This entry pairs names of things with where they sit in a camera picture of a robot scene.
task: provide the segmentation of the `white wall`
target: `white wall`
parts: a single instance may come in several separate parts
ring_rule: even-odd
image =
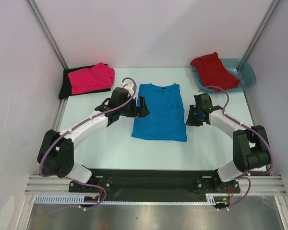
[[[53,124],[61,78],[62,67],[26,2],[0,0],[0,206],[14,196],[11,223]]]
[[[272,0],[36,0],[69,66],[241,58]]]
[[[256,123],[265,126],[275,155],[273,173],[288,194],[288,0],[283,1],[252,53],[257,78],[247,91]]]

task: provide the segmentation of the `reflective metal surface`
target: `reflective metal surface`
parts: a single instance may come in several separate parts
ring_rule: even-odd
[[[61,207],[35,204],[27,230],[284,229],[273,196],[247,197],[230,211],[212,206],[101,205],[85,212],[69,208],[40,217]]]

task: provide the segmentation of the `blue plastic bin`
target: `blue plastic bin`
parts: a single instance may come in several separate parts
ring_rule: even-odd
[[[234,75],[236,78],[240,80],[240,84],[235,89],[226,90],[227,92],[238,92],[249,89],[256,84],[256,77],[253,72],[253,69],[246,61],[237,58],[221,58],[223,66],[226,70]],[[195,74],[195,79],[202,89],[204,87],[197,70],[194,66],[192,66],[193,73]],[[217,92],[213,89],[204,89],[206,92]]]

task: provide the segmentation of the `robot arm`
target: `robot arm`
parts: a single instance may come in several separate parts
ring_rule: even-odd
[[[56,132],[49,130],[43,139],[37,162],[42,164],[43,175],[67,177],[86,183],[92,172],[74,161],[74,150],[95,132],[110,126],[120,116],[145,117],[149,114],[144,97],[136,106],[134,83],[117,87],[111,95],[88,118],[71,128]]]
[[[265,144],[250,130],[241,127],[242,122],[226,115],[221,106],[213,106],[207,93],[194,97],[196,106],[190,105],[186,124],[199,127],[206,122],[219,128],[233,140],[233,160],[215,171],[217,183],[232,181],[249,170],[261,168],[270,163]],[[268,142],[262,126],[254,126],[251,129],[258,132]],[[251,148],[249,142],[255,143],[255,147]]]

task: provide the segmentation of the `blue shirt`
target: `blue shirt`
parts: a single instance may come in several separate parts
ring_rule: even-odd
[[[165,87],[141,84],[140,95],[145,97],[150,114],[134,119],[132,137],[187,141],[184,108],[178,84]]]

